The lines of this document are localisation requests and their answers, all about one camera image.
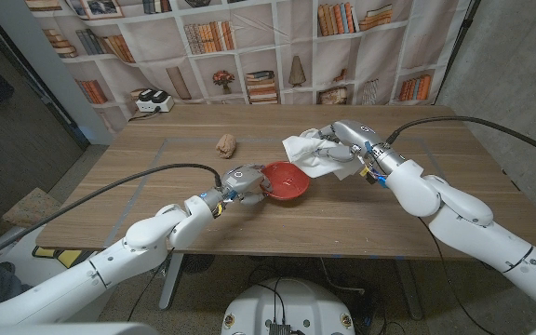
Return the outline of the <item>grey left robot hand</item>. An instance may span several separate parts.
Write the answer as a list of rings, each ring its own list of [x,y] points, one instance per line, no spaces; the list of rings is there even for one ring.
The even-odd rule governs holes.
[[[274,190],[263,169],[264,165],[245,164],[227,171],[221,178],[221,200],[238,201],[246,206],[260,203]]]

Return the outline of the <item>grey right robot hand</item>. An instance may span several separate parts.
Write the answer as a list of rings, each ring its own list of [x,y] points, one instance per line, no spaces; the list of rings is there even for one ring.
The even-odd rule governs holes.
[[[356,158],[375,162],[384,158],[390,147],[372,130],[360,122],[339,120],[322,127],[314,138],[333,141],[334,147],[318,149],[317,155],[348,163]]]

